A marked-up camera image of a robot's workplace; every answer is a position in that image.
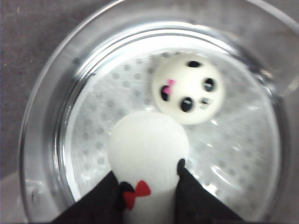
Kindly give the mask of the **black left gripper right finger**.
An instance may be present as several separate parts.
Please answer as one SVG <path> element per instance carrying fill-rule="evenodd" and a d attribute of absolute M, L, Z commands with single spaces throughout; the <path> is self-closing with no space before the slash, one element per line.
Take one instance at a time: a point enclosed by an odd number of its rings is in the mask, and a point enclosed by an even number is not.
<path fill-rule="evenodd" d="M 175 198 L 176 224 L 239 224 L 244 220 L 210 194 L 185 167 L 177 165 L 179 182 Z"/>

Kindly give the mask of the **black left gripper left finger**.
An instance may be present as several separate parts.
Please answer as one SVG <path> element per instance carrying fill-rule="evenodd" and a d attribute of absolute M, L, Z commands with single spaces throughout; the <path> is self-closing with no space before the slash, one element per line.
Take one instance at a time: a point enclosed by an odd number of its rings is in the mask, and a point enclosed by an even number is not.
<path fill-rule="evenodd" d="M 52 224 L 120 224 L 120 186 L 112 172 L 79 201 L 51 221 Z"/>

